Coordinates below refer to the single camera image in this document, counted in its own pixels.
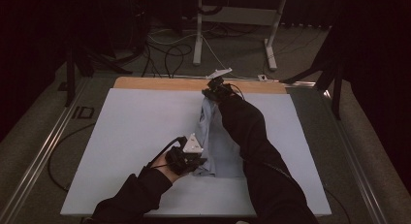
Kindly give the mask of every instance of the person's right arm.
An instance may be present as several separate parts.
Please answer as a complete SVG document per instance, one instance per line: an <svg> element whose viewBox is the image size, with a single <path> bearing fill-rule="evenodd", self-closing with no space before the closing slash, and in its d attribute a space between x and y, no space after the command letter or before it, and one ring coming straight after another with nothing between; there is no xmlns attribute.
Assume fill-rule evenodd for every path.
<svg viewBox="0 0 411 224"><path fill-rule="evenodd" d="M318 223L269 142L262 113L237 95L221 102L219 110L224 128L240 146L251 203L261 223Z"/></svg>

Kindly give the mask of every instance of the blue-gray garment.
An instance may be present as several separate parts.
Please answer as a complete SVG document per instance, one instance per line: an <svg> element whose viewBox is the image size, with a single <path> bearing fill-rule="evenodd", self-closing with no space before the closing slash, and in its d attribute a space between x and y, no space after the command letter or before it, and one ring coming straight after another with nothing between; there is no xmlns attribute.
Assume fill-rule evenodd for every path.
<svg viewBox="0 0 411 224"><path fill-rule="evenodd" d="M223 127L218 106L207 98L195 134L207 161L194 171L194 176L244 177L239 146Z"/></svg>

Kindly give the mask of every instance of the black jacket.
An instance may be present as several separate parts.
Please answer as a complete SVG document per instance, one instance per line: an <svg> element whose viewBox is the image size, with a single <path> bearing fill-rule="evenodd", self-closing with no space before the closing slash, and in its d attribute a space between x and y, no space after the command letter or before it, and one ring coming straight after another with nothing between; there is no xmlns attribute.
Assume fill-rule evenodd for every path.
<svg viewBox="0 0 411 224"><path fill-rule="evenodd" d="M318 223L280 153L269 142L261 112L239 96L222 102L219 110L224 128L240 146L248 192L259 223ZM144 168L138 177L130 175L113 198L99 203L92 219L139 223L146 212L159 208L161 195L171 186L158 170Z"/></svg>

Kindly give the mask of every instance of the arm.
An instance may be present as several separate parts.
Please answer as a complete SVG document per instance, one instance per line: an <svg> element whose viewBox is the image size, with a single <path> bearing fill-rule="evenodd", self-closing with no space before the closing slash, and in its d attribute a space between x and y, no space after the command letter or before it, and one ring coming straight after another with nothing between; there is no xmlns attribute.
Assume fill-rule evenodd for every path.
<svg viewBox="0 0 411 224"><path fill-rule="evenodd" d="M166 164L162 155L152 167ZM167 166L143 168L139 176L129 175L114 197L100 202L87 223L138 223L146 212L159 208L161 195L178 178Z"/></svg>
<svg viewBox="0 0 411 224"><path fill-rule="evenodd" d="M261 112L237 95L221 102L219 110L224 128L240 146L250 199L261 223L318 223L269 142Z"/></svg>

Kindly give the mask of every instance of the wooden strip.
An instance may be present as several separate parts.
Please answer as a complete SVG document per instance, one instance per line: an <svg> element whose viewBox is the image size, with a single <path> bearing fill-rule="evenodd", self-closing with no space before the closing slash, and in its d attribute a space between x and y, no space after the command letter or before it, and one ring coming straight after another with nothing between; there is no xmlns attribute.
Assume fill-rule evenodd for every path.
<svg viewBox="0 0 411 224"><path fill-rule="evenodd" d="M115 81L114 88L200 91L207 88L208 82L209 80L120 77ZM225 83L238 86L241 92L287 94L284 85L276 81L225 80Z"/></svg>

